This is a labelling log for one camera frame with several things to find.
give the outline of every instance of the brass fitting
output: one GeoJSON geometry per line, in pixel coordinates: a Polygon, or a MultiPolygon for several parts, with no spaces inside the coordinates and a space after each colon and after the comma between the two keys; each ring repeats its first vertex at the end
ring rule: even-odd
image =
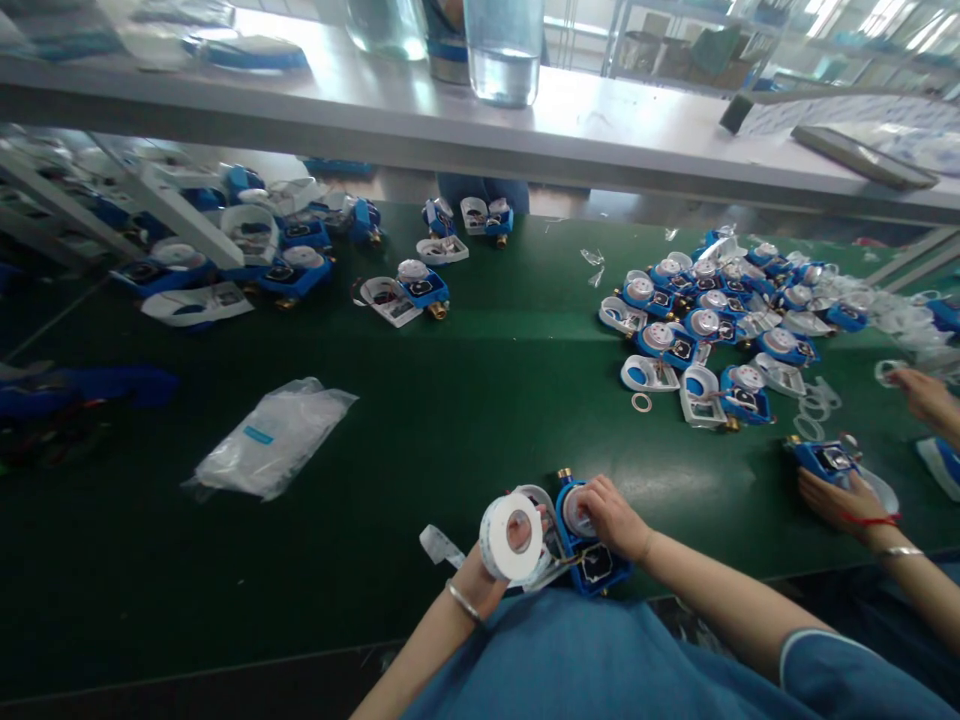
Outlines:
{"type": "Polygon", "coordinates": [[[437,320],[443,320],[447,316],[447,308],[444,307],[442,302],[430,303],[427,306],[427,310],[437,320]]]}

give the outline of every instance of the blue uniform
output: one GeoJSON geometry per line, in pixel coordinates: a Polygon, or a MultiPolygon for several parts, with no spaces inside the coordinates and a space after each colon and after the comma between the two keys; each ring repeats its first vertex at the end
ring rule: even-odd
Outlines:
{"type": "Polygon", "coordinates": [[[433,678],[405,718],[960,718],[863,646],[791,636],[781,688],[675,640],[645,603],[543,590],[506,601],[433,678]]]}

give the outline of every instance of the bracelet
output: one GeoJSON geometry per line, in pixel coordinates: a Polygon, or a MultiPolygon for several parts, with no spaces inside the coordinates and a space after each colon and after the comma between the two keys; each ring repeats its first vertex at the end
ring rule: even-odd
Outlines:
{"type": "Polygon", "coordinates": [[[899,527],[897,520],[900,519],[900,513],[887,515],[882,518],[858,518],[848,512],[843,512],[840,513],[840,518],[854,525],[859,525],[860,527],[870,527],[871,525],[892,525],[893,527],[899,527]]]}
{"type": "Polygon", "coordinates": [[[884,548],[876,554],[878,558],[884,557],[904,557],[905,555],[924,555],[923,550],[911,547],[884,548]]]}
{"type": "Polygon", "coordinates": [[[469,615],[477,625],[483,625],[483,618],[480,617],[480,613],[478,613],[476,608],[474,608],[473,605],[471,605],[467,599],[460,594],[460,591],[454,587],[453,580],[447,580],[447,590],[450,591],[450,594],[453,595],[453,599],[457,601],[457,604],[463,608],[463,611],[469,615]]]}

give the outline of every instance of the red string bracelet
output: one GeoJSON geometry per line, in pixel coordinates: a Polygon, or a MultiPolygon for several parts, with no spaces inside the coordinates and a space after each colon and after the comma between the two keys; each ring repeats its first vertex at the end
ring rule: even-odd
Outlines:
{"type": "Polygon", "coordinates": [[[860,525],[861,527],[869,527],[870,525],[892,525],[893,527],[898,527],[897,520],[900,519],[900,513],[895,513],[893,515],[887,515],[883,518],[856,518],[850,513],[840,513],[840,518],[847,522],[852,522],[854,525],[860,525]]]}

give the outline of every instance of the blue sleeve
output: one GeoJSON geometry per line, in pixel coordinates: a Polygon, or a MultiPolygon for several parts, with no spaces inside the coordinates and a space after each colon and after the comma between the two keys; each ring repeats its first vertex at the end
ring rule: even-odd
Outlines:
{"type": "Polygon", "coordinates": [[[960,718],[937,695],[842,635],[800,630],[780,654],[784,691],[830,720],[960,718]]]}

